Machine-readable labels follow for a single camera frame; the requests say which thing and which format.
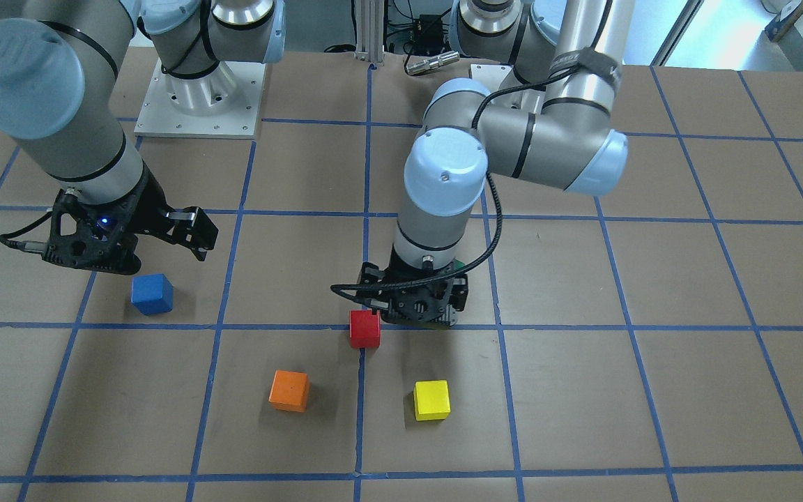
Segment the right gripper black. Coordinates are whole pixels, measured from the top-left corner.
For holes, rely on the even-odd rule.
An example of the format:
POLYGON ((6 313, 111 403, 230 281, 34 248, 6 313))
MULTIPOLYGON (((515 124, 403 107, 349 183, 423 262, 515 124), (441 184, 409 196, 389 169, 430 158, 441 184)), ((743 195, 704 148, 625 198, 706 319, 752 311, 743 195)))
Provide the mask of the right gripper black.
POLYGON ((43 261, 54 266, 118 275, 134 275, 142 263, 138 236, 158 237, 187 248, 205 261, 215 248, 219 229, 201 207, 171 208, 147 166, 136 187, 108 204, 83 204, 60 191, 53 222, 43 247, 43 261))

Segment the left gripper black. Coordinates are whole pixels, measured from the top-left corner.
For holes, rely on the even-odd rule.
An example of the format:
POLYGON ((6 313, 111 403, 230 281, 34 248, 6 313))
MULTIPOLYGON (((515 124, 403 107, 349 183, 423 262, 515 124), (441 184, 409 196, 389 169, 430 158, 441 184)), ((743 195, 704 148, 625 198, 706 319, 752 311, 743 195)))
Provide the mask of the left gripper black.
MULTIPOLYGON (((399 258, 392 258, 388 269, 381 270, 366 261, 361 266, 361 284, 414 282, 450 272, 450 264, 439 270, 414 269, 399 258)), ((420 328, 450 328, 458 323, 458 313, 466 309, 469 286, 468 276, 458 275, 442 282, 432 282, 414 288, 382 289, 361 292, 369 305, 359 304, 350 311, 350 327, 372 327, 375 312, 389 324, 420 328)))

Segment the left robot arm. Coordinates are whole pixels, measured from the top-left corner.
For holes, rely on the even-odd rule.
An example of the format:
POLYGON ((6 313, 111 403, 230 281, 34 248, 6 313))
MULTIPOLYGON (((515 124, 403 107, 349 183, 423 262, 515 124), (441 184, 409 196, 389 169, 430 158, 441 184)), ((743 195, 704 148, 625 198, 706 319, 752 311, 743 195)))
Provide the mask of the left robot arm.
POLYGON ((611 112, 634 2, 567 1, 560 26, 552 13, 549 1, 453 4, 453 48, 509 75, 496 90, 471 77, 436 90, 404 165, 388 267, 364 263, 332 292, 393 324, 452 326, 466 274, 503 231, 494 175, 589 196, 615 187, 628 141, 611 112))

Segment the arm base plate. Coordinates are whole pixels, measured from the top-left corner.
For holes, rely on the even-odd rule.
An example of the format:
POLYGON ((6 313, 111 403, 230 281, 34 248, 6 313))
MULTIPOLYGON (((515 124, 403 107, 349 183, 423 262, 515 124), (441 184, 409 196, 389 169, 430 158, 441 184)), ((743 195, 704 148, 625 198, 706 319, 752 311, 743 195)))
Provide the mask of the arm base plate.
POLYGON ((268 64, 221 61, 200 79, 154 66, 134 133, 141 137, 254 140, 268 64))

